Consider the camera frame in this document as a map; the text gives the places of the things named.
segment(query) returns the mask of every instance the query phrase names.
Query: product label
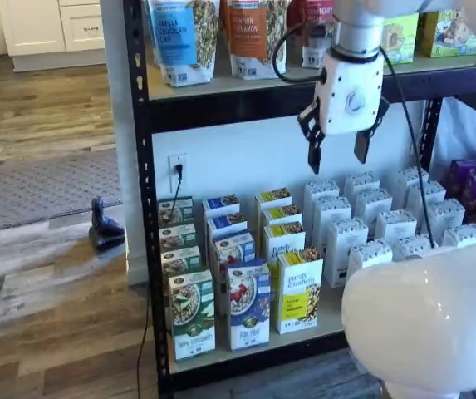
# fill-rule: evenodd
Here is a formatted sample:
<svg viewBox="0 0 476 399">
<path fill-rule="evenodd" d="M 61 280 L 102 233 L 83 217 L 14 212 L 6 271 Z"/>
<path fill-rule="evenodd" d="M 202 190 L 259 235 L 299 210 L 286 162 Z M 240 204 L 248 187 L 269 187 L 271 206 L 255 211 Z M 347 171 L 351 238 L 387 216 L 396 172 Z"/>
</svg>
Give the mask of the product label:
<svg viewBox="0 0 476 399">
<path fill-rule="evenodd" d="M 228 2 L 230 52 L 239 57 L 267 57 L 267 14 L 260 2 Z"/>
<path fill-rule="evenodd" d="M 165 2 L 151 15 L 160 58 L 165 65 L 197 63 L 194 11 L 186 2 Z"/>
</svg>

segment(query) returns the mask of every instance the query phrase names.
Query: green cereal box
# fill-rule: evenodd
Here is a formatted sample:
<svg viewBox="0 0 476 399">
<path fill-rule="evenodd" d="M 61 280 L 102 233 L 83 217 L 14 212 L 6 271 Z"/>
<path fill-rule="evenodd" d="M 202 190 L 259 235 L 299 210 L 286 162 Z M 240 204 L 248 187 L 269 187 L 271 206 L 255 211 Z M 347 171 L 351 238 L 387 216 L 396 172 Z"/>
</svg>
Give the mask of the green cereal box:
<svg viewBox="0 0 476 399">
<path fill-rule="evenodd" d="M 469 30 L 464 10 L 455 8 L 425 15 L 420 50 L 428 57 L 476 54 L 476 36 Z"/>
<path fill-rule="evenodd" d="M 387 56 L 393 64 L 413 62 L 419 14 L 385 20 L 381 40 Z"/>
</svg>

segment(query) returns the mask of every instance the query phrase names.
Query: baseboard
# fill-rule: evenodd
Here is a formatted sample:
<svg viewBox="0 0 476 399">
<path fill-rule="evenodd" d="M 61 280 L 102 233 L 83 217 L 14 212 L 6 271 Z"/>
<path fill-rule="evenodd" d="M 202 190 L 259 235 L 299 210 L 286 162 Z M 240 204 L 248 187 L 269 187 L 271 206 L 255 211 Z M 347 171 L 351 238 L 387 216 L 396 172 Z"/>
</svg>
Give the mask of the baseboard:
<svg viewBox="0 0 476 399">
<path fill-rule="evenodd" d="M 52 52 L 14 56 L 12 64 L 15 72 L 42 71 L 46 69 L 84 67 L 106 64 L 105 50 L 87 50 L 85 52 Z"/>
</svg>

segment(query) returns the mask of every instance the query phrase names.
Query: black object on floor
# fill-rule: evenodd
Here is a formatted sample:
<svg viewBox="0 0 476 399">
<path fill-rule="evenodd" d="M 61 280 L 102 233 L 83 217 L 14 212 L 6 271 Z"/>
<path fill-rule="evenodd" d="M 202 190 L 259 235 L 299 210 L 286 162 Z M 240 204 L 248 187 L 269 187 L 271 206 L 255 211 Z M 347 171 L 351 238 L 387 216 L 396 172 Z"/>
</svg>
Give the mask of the black object on floor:
<svg viewBox="0 0 476 399">
<path fill-rule="evenodd" d="M 88 238 L 96 252 L 112 249 L 125 242 L 125 230 L 118 222 L 105 216 L 101 197 L 91 201 L 91 227 L 88 229 Z"/>
</svg>

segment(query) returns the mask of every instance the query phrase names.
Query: power cord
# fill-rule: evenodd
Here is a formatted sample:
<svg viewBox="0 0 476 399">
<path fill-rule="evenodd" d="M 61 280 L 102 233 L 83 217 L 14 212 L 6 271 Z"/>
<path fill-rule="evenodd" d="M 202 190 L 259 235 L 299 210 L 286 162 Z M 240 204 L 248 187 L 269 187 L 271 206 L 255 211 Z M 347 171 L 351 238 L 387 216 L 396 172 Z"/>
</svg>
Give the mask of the power cord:
<svg viewBox="0 0 476 399">
<path fill-rule="evenodd" d="M 380 52 L 385 58 L 385 62 L 390 69 L 390 74 L 393 76 L 393 80 L 395 81 L 396 87 L 398 88 L 398 92 L 400 93 L 400 99 L 402 100 L 402 107 L 404 108 L 405 119 L 407 120 L 408 127 L 410 128 L 411 134 L 411 142 L 413 144 L 413 152 L 415 154 L 415 162 L 417 167 L 417 172 L 419 174 L 419 187 L 420 187 L 420 195 L 422 196 L 422 210 L 424 211 L 424 221 L 426 226 L 428 227 L 428 237 L 429 243 L 431 244 L 431 248 L 435 248 L 434 242 L 434 235 L 431 231 L 431 225 L 429 224 L 429 214 L 428 214 L 428 205 L 426 204 L 426 194 L 424 192 L 424 179 L 422 178 L 422 165 L 420 164 L 420 154 L 419 148 L 417 146 L 417 139 L 415 137 L 415 129 L 413 129 L 413 123 L 411 123 L 411 116 L 407 110 L 407 101 L 405 100 L 404 90 L 402 89 L 402 85 L 398 79 L 398 76 L 395 73 L 395 69 L 393 64 L 391 63 L 387 53 L 385 52 L 384 48 L 380 46 Z"/>
<path fill-rule="evenodd" d="M 173 198 L 173 205 L 171 206 L 171 213 L 164 219 L 169 222 L 173 217 L 174 207 L 177 203 L 177 197 L 179 196 L 180 191 L 180 184 L 182 183 L 182 169 L 183 166 L 181 164 L 174 166 L 174 171 L 179 175 L 179 183 L 177 184 L 177 190 L 174 193 Z M 138 358 L 136 359 L 136 389 L 138 392 L 138 399 L 141 399 L 140 394 L 140 363 L 141 363 L 141 355 L 144 351 L 145 345 L 145 338 L 147 337 L 147 330 L 149 328 L 149 296 L 150 296 L 150 285 L 149 285 L 149 262 L 147 262 L 147 291 L 145 292 L 145 327 L 144 327 L 144 335 L 141 338 L 140 350 L 138 351 Z"/>
</svg>

